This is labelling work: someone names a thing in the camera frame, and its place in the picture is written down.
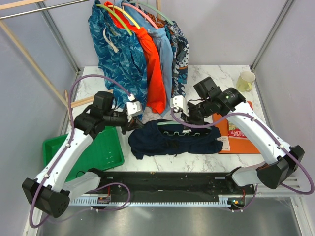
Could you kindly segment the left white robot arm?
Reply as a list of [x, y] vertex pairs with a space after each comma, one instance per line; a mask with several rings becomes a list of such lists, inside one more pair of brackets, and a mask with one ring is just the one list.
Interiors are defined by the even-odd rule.
[[107, 190], [108, 181], [95, 169], [72, 181], [66, 181], [66, 178], [81, 154], [105, 127], [120, 127], [124, 134], [142, 126], [138, 119], [143, 112], [142, 105], [132, 94], [120, 112], [112, 107], [114, 99], [112, 93], [99, 91], [93, 103], [73, 119], [71, 132], [49, 164], [34, 179], [24, 180], [22, 189], [31, 210], [37, 208], [58, 218], [72, 200], [93, 190], [96, 193]]

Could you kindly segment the navy blue shorts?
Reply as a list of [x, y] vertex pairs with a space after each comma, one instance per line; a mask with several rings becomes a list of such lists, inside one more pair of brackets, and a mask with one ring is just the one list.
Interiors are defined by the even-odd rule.
[[[178, 155], [182, 153], [190, 154], [215, 154], [221, 152], [223, 142], [219, 141], [221, 133], [218, 128], [211, 126], [209, 134], [192, 137], [192, 136], [165, 136], [162, 130], [179, 131], [184, 127], [178, 126], [157, 126], [158, 122], [168, 121], [165, 119], [152, 120], [144, 124], [141, 129], [134, 130], [129, 138], [128, 144], [131, 147], [132, 154], [136, 159], [141, 160], [146, 156], [157, 155]], [[207, 132], [206, 128], [191, 128], [192, 131]]]

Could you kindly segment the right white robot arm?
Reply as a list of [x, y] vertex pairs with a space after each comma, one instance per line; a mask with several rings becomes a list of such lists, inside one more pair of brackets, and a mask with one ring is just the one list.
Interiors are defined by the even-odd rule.
[[262, 183], [270, 189], [279, 187], [297, 168], [305, 151], [300, 145], [292, 146], [276, 135], [258, 118], [245, 97], [235, 88], [221, 90], [211, 77], [194, 85], [199, 103], [188, 102], [178, 96], [174, 104], [182, 109], [181, 117], [191, 127], [202, 127], [204, 118], [221, 115], [253, 143], [263, 157], [261, 164], [240, 167], [225, 181], [230, 193], [238, 193], [244, 185]]

